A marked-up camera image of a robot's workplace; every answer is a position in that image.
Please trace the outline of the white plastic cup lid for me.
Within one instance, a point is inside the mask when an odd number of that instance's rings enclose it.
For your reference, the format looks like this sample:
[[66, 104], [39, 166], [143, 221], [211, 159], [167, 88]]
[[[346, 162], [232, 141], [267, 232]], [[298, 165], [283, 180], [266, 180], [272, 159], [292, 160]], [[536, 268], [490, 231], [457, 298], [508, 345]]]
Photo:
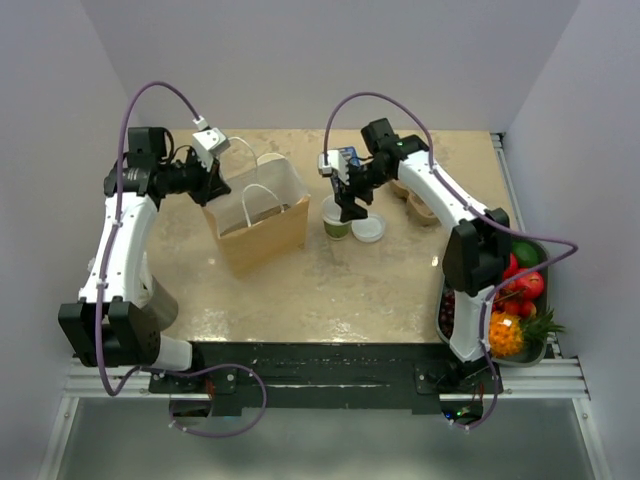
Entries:
[[322, 220], [327, 225], [332, 226], [345, 226], [350, 225], [351, 221], [341, 220], [342, 209], [336, 203], [334, 196], [327, 196], [322, 202]]

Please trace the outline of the green paper cup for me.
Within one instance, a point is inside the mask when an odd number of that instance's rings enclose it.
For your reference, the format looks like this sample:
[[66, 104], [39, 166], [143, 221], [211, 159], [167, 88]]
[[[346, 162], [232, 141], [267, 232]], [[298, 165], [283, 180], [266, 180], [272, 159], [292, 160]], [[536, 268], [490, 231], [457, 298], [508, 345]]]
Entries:
[[332, 195], [327, 196], [322, 202], [322, 220], [324, 231], [331, 240], [343, 240], [351, 231], [351, 224], [342, 222], [340, 218], [340, 206], [335, 202]]

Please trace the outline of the brown paper bag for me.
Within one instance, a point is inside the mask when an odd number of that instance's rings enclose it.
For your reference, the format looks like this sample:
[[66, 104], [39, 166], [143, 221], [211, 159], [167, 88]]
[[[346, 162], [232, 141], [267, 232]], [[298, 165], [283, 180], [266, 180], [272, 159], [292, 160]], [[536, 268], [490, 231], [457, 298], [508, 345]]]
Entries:
[[227, 180], [231, 193], [202, 208], [224, 263], [243, 278], [305, 247], [310, 193], [293, 163], [257, 166]]

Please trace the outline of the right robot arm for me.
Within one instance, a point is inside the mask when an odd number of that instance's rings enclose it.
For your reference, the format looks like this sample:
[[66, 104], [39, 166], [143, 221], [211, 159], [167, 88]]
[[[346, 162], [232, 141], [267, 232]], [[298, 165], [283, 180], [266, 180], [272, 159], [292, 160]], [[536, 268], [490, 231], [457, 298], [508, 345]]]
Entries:
[[318, 156], [318, 172], [331, 181], [343, 222], [366, 219], [368, 211], [356, 201], [371, 204], [375, 189], [398, 180], [448, 231], [441, 265], [446, 285], [455, 291], [449, 346], [459, 360], [446, 367], [445, 379], [452, 390], [469, 392], [481, 380], [474, 361], [490, 350], [493, 289], [502, 282], [510, 261], [509, 216], [469, 195], [435, 161], [433, 148], [419, 136], [398, 136], [385, 118], [363, 127], [361, 136], [371, 156], [367, 163], [355, 165], [341, 153], [325, 150]]

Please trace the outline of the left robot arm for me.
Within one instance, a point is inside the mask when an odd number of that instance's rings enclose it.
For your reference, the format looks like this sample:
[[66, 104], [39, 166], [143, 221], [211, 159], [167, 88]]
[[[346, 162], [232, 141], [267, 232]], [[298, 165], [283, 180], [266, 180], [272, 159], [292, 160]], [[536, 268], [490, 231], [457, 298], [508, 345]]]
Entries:
[[105, 221], [95, 262], [74, 303], [60, 306], [58, 322], [75, 356], [88, 367], [140, 366], [172, 371], [185, 392], [200, 390], [207, 368], [187, 341], [163, 335], [178, 314], [177, 300], [151, 274], [147, 239], [162, 200], [186, 194], [195, 204], [230, 193], [219, 156], [229, 146], [218, 129], [192, 136], [183, 161], [169, 154], [170, 132], [132, 127], [126, 165], [104, 181]]

